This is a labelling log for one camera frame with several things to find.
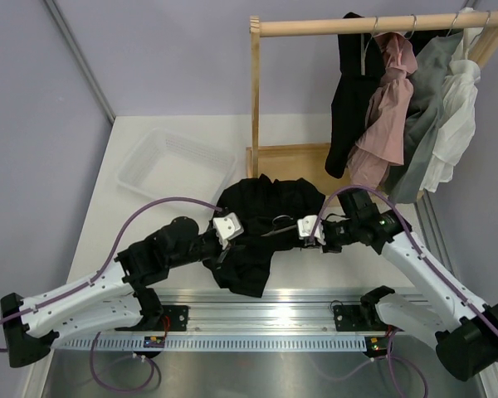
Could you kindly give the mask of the white plastic basket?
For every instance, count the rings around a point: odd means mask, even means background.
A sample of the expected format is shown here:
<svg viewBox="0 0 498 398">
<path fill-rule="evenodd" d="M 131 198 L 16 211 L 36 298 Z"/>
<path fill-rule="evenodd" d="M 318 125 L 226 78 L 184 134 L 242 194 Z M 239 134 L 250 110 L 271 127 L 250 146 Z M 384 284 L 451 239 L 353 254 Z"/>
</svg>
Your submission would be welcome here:
<svg viewBox="0 0 498 398">
<path fill-rule="evenodd" d="M 214 203 L 227 186 L 236 155 L 185 133 L 156 128 L 130 149 L 115 174 L 120 187 L 150 200 L 191 197 Z"/>
</svg>

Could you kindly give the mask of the aluminium mounting rail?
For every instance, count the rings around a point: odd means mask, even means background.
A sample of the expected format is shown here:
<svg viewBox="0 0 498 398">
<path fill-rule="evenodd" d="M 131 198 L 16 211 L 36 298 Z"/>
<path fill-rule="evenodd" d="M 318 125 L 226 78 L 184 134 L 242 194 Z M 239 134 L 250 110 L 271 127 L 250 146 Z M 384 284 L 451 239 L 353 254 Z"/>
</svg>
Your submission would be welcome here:
<svg viewBox="0 0 498 398">
<path fill-rule="evenodd" d="M 330 316 L 310 297 L 235 298 L 196 297 L 188 301 L 169 297 L 162 301 L 155 289 L 132 290 L 115 284 L 86 284 L 55 289 L 25 300 L 22 324 L 31 337 L 54 336 L 56 345 L 97 332 L 137 324 L 150 326 L 164 314 L 164 305 L 189 306 L 185 333 L 219 336 L 319 333 Z"/>
</svg>

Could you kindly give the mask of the grey hanging garment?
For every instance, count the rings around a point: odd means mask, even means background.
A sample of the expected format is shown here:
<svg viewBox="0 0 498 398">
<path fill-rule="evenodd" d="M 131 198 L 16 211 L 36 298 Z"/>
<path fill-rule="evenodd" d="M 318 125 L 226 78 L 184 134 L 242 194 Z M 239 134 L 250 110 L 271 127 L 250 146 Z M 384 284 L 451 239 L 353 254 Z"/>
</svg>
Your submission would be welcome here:
<svg viewBox="0 0 498 398">
<path fill-rule="evenodd" d="M 393 203 L 416 201 L 437 140 L 444 113 L 442 85 L 448 66 L 463 37 L 460 30 L 436 36 L 417 34 L 417 70 L 410 76 L 414 92 L 404 125 L 403 165 L 392 166 L 383 185 Z"/>
</svg>

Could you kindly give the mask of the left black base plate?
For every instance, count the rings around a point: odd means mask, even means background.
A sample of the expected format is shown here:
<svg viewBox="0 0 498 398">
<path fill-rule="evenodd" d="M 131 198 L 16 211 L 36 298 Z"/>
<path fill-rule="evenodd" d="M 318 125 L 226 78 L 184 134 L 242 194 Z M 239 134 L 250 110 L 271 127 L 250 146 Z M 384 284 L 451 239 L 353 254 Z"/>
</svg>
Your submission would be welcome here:
<svg viewBox="0 0 498 398">
<path fill-rule="evenodd" d="M 137 324 L 133 327 L 116 328 L 119 332 L 186 332 L 188 326 L 189 306 L 187 305 L 164 305 L 164 314 L 153 325 L 146 326 Z"/>
</svg>

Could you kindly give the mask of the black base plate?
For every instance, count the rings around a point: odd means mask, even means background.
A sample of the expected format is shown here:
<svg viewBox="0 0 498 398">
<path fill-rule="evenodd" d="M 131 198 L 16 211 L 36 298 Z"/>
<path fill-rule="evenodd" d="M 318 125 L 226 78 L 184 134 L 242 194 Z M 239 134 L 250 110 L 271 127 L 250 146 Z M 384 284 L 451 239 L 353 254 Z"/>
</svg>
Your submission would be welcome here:
<svg viewBox="0 0 498 398">
<path fill-rule="evenodd" d="M 338 332 L 382 332 L 387 330 L 372 308 L 363 305 L 336 304 L 333 307 L 334 324 Z"/>
<path fill-rule="evenodd" d="M 137 324 L 133 327 L 116 328 L 119 332 L 186 332 L 188 326 L 189 306 L 187 305 L 164 305 L 164 314 L 153 325 L 146 326 Z"/>
</svg>

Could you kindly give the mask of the black pleated skirt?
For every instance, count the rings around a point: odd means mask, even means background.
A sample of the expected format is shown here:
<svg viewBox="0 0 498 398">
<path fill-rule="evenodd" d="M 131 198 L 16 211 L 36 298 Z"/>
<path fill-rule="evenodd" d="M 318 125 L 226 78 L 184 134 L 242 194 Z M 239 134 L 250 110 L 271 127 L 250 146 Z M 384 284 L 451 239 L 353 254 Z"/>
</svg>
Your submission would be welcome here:
<svg viewBox="0 0 498 398">
<path fill-rule="evenodd" d="M 297 221 L 319 213 L 325 195 L 303 178 L 272 181 L 262 174 L 245 178 L 225 189 L 217 206 L 234 213 L 243 233 L 219 260 L 204 260 L 217 285 L 234 294 L 260 298 L 278 251 L 300 248 Z"/>
</svg>

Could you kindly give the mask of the wooden clothes rack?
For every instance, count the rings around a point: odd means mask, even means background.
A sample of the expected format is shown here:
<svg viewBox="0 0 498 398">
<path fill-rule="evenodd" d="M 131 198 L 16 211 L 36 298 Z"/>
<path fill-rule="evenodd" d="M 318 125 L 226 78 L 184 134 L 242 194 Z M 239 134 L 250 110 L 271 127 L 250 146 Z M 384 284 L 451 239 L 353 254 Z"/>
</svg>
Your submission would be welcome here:
<svg viewBox="0 0 498 398">
<path fill-rule="evenodd" d="M 260 145 L 260 86 L 261 40 L 267 37 L 335 36 L 375 32 L 419 32 L 450 28 L 483 29 L 478 42 L 471 49 L 470 58 L 483 67 L 498 48 L 498 10 L 428 14 L 419 16 L 360 17 L 326 20 L 263 22 L 258 16 L 249 20 L 251 48 L 251 145 L 247 147 L 248 177 L 262 173 L 270 179 L 290 180 L 303 177 L 324 194 L 331 194 L 349 184 L 349 174 L 340 179 L 324 171 L 329 143 Z"/>
</svg>

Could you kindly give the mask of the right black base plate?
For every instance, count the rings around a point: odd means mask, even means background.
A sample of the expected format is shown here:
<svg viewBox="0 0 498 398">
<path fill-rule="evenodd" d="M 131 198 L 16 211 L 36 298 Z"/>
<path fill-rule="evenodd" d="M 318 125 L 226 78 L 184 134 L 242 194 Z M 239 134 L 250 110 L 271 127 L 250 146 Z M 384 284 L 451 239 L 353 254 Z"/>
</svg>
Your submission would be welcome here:
<svg viewBox="0 0 498 398">
<path fill-rule="evenodd" d="M 336 304 L 333 307 L 334 324 L 338 332 L 382 332 L 387 330 L 372 308 L 363 305 Z"/>
</svg>

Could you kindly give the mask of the white hanging garment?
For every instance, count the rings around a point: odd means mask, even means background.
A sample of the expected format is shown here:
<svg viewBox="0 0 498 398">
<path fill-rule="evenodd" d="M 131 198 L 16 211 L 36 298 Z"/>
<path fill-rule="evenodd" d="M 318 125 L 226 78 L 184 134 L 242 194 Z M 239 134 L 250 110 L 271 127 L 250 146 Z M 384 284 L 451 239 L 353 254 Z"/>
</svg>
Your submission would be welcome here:
<svg viewBox="0 0 498 398">
<path fill-rule="evenodd" d="M 443 115 L 432 156 L 420 189 L 435 192 L 438 185 L 450 182 L 476 131 L 476 85 L 481 68 L 468 58 L 477 43 L 481 28 L 467 28 L 458 44 L 442 84 Z"/>
</svg>

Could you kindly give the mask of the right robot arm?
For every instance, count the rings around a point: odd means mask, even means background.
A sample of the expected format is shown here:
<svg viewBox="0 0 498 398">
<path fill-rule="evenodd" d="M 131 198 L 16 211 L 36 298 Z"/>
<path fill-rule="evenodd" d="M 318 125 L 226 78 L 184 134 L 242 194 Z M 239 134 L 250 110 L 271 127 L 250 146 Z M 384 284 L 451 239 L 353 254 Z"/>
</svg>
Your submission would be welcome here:
<svg viewBox="0 0 498 398">
<path fill-rule="evenodd" d="M 381 212 L 372 196 L 383 199 L 388 211 Z M 381 297 L 359 310 L 365 326 L 387 324 L 416 338 L 459 381 L 498 362 L 498 304 L 489 305 L 461 283 L 380 192 L 352 185 L 331 197 L 339 200 L 344 219 L 326 221 L 322 212 L 306 216 L 297 222 L 300 239 L 332 253 L 360 242 L 399 269 L 430 304 L 418 306 L 382 287 Z"/>
</svg>

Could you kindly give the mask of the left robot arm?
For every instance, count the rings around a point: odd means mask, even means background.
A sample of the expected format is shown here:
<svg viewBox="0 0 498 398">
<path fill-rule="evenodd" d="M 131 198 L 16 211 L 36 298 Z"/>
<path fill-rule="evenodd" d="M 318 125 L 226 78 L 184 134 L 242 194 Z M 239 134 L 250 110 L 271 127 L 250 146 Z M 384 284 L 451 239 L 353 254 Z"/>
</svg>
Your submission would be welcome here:
<svg viewBox="0 0 498 398">
<path fill-rule="evenodd" d="M 223 256 L 243 231 L 233 213 L 213 218 L 204 233 L 195 220 L 178 217 L 110 256 L 99 272 L 36 296 L 3 297 L 2 328 L 10 367 L 38 362 L 81 334 L 155 329 L 164 310 L 153 284 L 168 278 L 171 269 Z"/>
</svg>

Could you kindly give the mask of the pink hanging garment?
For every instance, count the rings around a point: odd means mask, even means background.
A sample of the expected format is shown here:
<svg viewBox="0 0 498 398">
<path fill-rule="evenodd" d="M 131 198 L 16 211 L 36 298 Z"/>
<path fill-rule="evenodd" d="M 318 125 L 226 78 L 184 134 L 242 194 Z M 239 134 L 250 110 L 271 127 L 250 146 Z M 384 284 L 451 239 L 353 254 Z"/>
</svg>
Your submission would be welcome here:
<svg viewBox="0 0 498 398">
<path fill-rule="evenodd" d="M 404 164 L 404 126 L 414 91 L 409 76 L 417 70 L 413 46 L 404 35 L 387 32 L 374 40 L 385 73 L 369 101 L 366 130 L 347 162 L 350 181 L 370 188 L 378 187 L 392 166 Z"/>
</svg>

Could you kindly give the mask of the black hanging garment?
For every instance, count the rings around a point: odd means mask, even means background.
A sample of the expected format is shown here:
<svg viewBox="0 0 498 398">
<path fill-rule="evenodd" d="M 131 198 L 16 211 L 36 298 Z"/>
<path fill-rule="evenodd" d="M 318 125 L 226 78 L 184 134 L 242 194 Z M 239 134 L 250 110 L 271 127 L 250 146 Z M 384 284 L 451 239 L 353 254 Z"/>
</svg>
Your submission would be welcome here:
<svg viewBox="0 0 498 398">
<path fill-rule="evenodd" d="M 370 32 L 339 34 L 341 76 L 331 103 L 331 141 L 325 171 L 335 178 L 344 175 L 349 155 L 365 132 L 369 102 L 383 75 L 385 65 L 374 40 L 378 24 Z"/>
</svg>

